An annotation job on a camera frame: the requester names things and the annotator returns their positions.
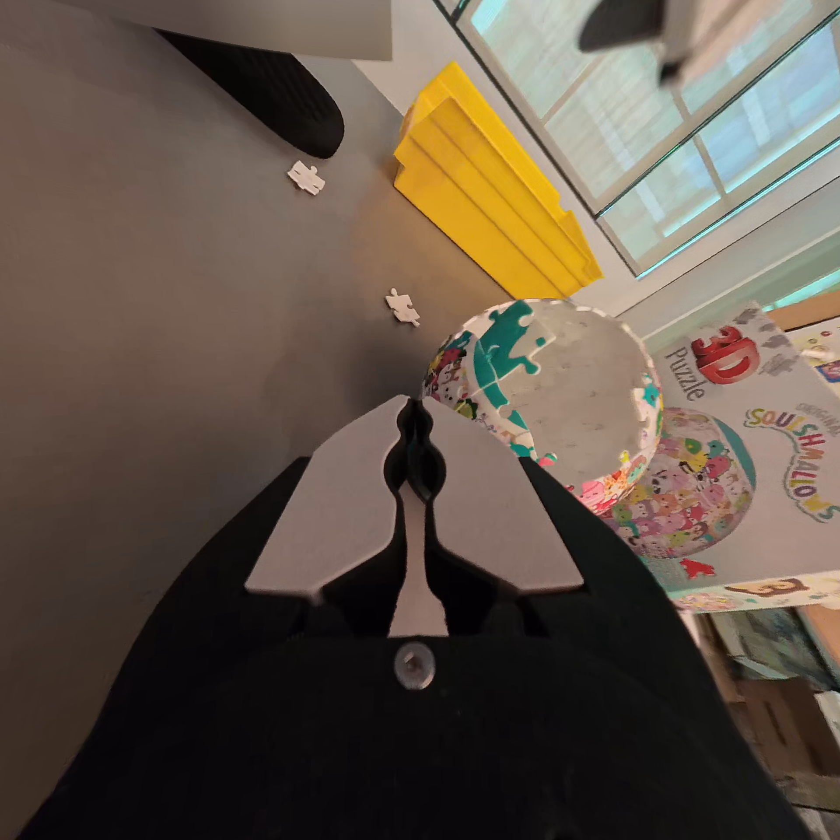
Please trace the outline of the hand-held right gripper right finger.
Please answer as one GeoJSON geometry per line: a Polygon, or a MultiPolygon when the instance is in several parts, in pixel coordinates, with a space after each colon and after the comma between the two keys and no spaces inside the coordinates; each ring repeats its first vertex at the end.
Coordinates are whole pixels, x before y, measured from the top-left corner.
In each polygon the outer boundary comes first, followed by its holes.
{"type": "Polygon", "coordinates": [[[520,458],[431,397],[416,404],[418,455],[432,465],[426,578],[441,602],[579,591],[583,576],[520,458]]]}

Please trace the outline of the colourful puzzle ball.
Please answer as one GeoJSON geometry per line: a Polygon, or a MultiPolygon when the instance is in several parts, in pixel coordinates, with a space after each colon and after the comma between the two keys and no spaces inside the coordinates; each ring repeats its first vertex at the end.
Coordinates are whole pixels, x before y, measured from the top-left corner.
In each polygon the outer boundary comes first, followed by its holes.
{"type": "Polygon", "coordinates": [[[626,324],[561,299],[508,301],[447,337],[423,397],[480,425],[604,517],[656,454],[655,365],[626,324]]]}

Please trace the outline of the window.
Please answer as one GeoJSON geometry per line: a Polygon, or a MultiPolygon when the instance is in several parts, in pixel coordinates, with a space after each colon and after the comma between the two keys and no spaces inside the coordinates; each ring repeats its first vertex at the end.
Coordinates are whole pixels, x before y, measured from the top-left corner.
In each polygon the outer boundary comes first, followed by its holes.
{"type": "Polygon", "coordinates": [[[636,277],[838,150],[838,2],[779,2],[676,88],[653,45],[577,49],[595,2],[435,4],[636,277]]]}

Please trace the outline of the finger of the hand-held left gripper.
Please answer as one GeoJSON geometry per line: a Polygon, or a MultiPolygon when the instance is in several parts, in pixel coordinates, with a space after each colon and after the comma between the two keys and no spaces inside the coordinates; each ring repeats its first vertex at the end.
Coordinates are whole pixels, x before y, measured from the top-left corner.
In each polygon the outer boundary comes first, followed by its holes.
{"type": "Polygon", "coordinates": [[[659,86],[678,87],[707,73],[728,22],[728,1],[665,1],[659,86]]]}

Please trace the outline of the yellow plastic bin stack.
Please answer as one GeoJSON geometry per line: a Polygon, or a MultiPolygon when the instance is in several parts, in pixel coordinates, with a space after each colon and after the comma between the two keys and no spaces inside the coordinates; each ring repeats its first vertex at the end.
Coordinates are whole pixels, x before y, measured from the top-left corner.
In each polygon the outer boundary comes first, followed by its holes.
{"type": "Polygon", "coordinates": [[[421,90],[395,189],[511,297],[566,299],[603,278],[560,194],[458,63],[421,90]]]}

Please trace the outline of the printed puzzle box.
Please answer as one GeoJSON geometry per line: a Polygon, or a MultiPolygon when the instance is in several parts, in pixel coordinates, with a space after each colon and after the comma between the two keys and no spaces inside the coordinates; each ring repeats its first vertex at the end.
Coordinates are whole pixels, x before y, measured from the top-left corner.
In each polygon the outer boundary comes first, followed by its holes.
{"type": "Polygon", "coordinates": [[[605,516],[687,612],[838,610],[838,392],[765,313],[657,349],[658,450],[605,516]]]}

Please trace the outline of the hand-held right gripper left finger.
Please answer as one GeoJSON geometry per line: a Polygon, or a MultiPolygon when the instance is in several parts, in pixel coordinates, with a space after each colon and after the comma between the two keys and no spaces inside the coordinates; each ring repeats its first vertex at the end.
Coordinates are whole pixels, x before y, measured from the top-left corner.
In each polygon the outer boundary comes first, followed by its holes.
{"type": "Polygon", "coordinates": [[[324,601],[328,586],[384,551],[396,533],[398,492],[385,465],[403,441],[397,395],[354,419],[312,454],[245,588],[324,601]]]}

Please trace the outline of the black wrist rest pad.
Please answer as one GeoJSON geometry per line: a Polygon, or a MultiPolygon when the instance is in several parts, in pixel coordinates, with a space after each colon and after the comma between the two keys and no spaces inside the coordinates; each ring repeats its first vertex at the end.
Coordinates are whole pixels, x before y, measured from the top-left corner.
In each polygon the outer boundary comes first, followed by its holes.
{"type": "Polygon", "coordinates": [[[293,55],[156,29],[268,129],[304,154],[333,157],[344,137],[337,102],[293,55]]]}

